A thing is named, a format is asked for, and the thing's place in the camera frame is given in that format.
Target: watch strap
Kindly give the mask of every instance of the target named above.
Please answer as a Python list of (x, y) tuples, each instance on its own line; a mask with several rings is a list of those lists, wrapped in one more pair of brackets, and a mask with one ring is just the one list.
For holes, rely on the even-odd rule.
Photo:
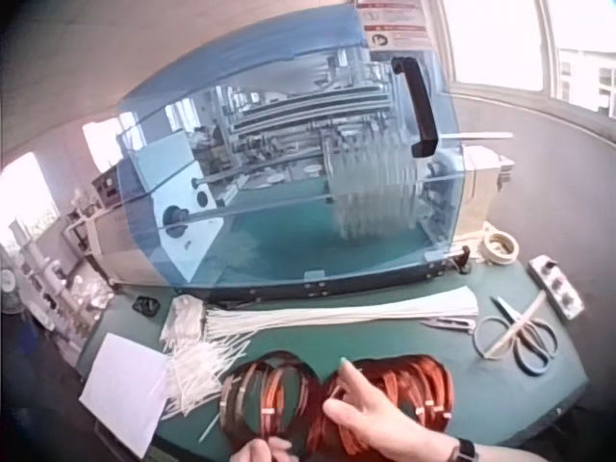
[(472, 441), (458, 438), (460, 446), (453, 459), (455, 462), (469, 462), (479, 460), (475, 451), (475, 445)]

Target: scissors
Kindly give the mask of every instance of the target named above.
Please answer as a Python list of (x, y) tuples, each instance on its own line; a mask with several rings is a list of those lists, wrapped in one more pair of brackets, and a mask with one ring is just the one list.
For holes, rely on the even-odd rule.
[(422, 321), (423, 325), (428, 327), (435, 327), (437, 329), (456, 330), (460, 332), (466, 332), (473, 335), (475, 332), (476, 323), (473, 320), (466, 318), (454, 318), (454, 317), (441, 317), (434, 320)]
[[(479, 347), (477, 341), (477, 334), (479, 332), (479, 328), (485, 322), (497, 322), (509, 328), (522, 315), (518, 311), (514, 310), (506, 301), (504, 301), (500, 297), (492, 297), (492, 301), (502, 311), (504, 318), (498, 316), (488, 316), (487, 318), (483, 318), (477, 324), (477, 327), (473, 334), (473, 343), (477, 352), (486, 359), (498, 360), (502, 359), (505, 354), (507, 354), (508, 351), (513, 348), (513, 355), (516, 359), (516, 363), (524, 373), (532, 376), (539, 376), (544, 374), (548, 370), (550, 363), (558, 353), (558, 338), (556, 337), (556, 332), (554, 331), (553, 327), (543, 320), (529, 320), (520, 329), (520, 331), (507, 344), (505, 344), (505, 348), (500, 350), (502, 351), (502, 353), (498, 356), (491, 355), (487, 357), (485, 355), (486, 351)], [(545, 334), (542, 334), (542, 332), (546, 332), (550, 336), (551, 343), (553, 345), (552, 348), (549, 348), (546, 344)], [(539, 367), (534, 366), (534, 363), (536, 361), (532, 361), (532, 363), (530, 363), (527, 359), (527, 352), (525, 353), (525, 351), (530, 351), (541, 361), (542, 365)]]

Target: copper wire coil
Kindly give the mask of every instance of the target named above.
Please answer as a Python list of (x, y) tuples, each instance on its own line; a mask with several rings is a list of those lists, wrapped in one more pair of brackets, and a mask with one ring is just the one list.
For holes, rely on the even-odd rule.
[[(447, 369), (427, 355), (362, 359), (353, 364), (397, 407), (412, 409), (413, 418), (426, 428), (444, 431), (454, 403), (453, 381)], [(299, 379), (299, 397), (289, 423), (283, 424), (285, 374)], [(244, 419), (246, 391), (261, 383), (259, 430)], [(234, 449), (250, 440), (278, 436), (290, 439), (305, 435), (308, 453), (322, 452), (338, 459), (384, 461), (352, 431), (338, 427), (322, 413), (327, 398), (345, 399), (345, 385), (334, 372), (321, 385), (315, 372), (287, 351), (275, 351), (233, 370), (223, 381), (220, 426)]]

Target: black handle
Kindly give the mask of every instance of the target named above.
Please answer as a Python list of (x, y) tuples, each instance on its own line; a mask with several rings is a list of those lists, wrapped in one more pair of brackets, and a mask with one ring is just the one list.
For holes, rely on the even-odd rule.
[(415, 108), (415, 118), (420, 130), (420, 142), (413, 144), (413, 157), (418, 159), (430, 157), (436, 152), (439, 134), (436, 130), (434, 113), (432, 113), (432, 105), (427, 94), (420, 64), (415, 58), (393, 58), (392, 68), (395, 74), (404, 72), (406, 85), (411, 93), (413, 108)]

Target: blue-handled scissors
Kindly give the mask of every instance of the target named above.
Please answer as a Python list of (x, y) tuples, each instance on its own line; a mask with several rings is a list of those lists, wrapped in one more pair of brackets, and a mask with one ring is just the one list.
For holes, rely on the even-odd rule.
[[(487, 321), (497, 322), (499, 324), (504, 325), (509, 328), (513, 325), (521, 316), (521, 314), (514, 310), (506, 301), (504, 301), (500, 297), (492, 297), (492, 301), (497, 305), (497, 307), (502, 311), (504, 318), (500, 318), (498, 316), (488, 316), (487, 318), (483, 318), (476, 326), (473, 340), (475, 344), (475, 349), (482, 357), (486, 357), (485, 350), (482, 350), (479, 347), (477, 338), (480, 327)], [(547, 332), (551, 338), (551, 343), (553, 344), (552, 348), (549, 348), (546, 345), (546, 341), (544, 340), (544, 335), (542, 332)], [(498, 356), (491, 356), (487, 359), (501, 359), (504, 357), (507, 352), (513, 348), (513, 354), (516, 359), (516, 363), (528, 375), (538, 376), (542, 375), (548, 370), (550, 363), (556, 357), (558, 353), (558, 338), (556, 337), (556, 332), (547, 322), (538, 319), (529, 320), (520, 331), (509, 341), (506, 346), (501, 349), (501, 353)], [(540, 361), (541, 366), (536, 367), (533, 364), (528, 362), (527, 356), (524, 354), (524, 351), (530, 351), (533, 353)]]

